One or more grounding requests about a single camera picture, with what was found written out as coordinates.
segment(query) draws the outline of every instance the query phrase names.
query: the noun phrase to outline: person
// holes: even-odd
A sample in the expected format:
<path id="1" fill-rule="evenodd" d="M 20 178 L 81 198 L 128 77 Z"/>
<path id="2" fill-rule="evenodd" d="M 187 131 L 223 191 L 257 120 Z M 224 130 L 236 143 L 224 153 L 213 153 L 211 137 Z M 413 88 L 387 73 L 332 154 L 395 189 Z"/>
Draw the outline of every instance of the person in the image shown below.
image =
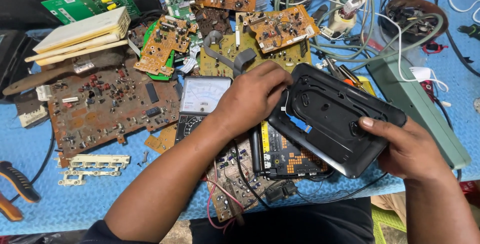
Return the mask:
<path id="1" fill-rule="evenodd" d="M 293 83 L 267 61 L 238 76 L 216 109 L 185 139 L 159 156 L 120 194 L 82 243 L 159 243 L 189 202 L 203 172 L 233 138 L 267 118 Z M 480 232 L 455 176 L 433 138 L 408 118 L 400 128 L 362 117 L 362 129 L 390 145 L 378 157 L 384 171 L 403 179 L 410 244 L 480 243 Z M 223 235 L 192 220 L 193 243 L 374 243 L 370 198 L 280 207 L 243 214 L 245 225 Z"/>

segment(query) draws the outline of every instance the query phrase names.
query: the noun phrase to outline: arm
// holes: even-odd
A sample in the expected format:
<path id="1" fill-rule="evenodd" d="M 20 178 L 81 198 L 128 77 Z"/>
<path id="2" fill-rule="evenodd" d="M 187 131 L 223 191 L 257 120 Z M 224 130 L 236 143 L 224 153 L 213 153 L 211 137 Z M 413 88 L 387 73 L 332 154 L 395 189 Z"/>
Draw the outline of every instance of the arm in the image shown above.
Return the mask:
<path id="1" fill-rule="evenodd" d="M 265 119 L 292 82 L 291 75 L 272 61 L 238 76 L 216 109 L 120 194 L 104 218 L 111 232 L 122 240 L 159 243 L 215 156 Z"/>
<path id="2" fill-rule="evenodd" d="M 422 126 L 411 118 L 403 129 L 371 118 L 361 118 L 359 124 L 390 141 L 378 161 L 382 169 L 404 179 L 408 243 L 480 243 L 457 179 Z"/>

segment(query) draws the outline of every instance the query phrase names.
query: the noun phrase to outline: brown bowl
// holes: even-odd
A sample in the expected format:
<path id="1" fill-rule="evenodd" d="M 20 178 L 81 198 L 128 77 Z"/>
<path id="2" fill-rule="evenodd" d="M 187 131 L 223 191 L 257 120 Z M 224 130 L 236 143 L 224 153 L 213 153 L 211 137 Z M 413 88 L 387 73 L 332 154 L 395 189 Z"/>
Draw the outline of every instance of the brown bowl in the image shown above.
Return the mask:
<path id="1" fill-rule="evenodd" d="M 385 7 L 384 15 L 387 15 L 392 7 L 404 6 L 405 4 L 407 7 L 415 7 L 417 9 L 422 9 L 425 14 L 439 14 L 441 17 L 443 17 L 443 25 L 441 26 L 440 30 L 435 35 L 433 35 L 433 37 L 430 38 L 427 42 L 435 40 L 438 36 L 443 34 L 448 29 L 448 18 L 444 11 L 434 3 L 428 2 L 426 0 L 391 0 Z M 385 29 L 390 35 L 398 34 L 398 28 L 394 26 L 390 21 L 381 17 L 380 22 L 382 28 Z M 425 38 L 427 35 L 428 33 L 414 33 L 407 30 L 402 33 L 402 41 L 416 43 L 421 39 Z"/>

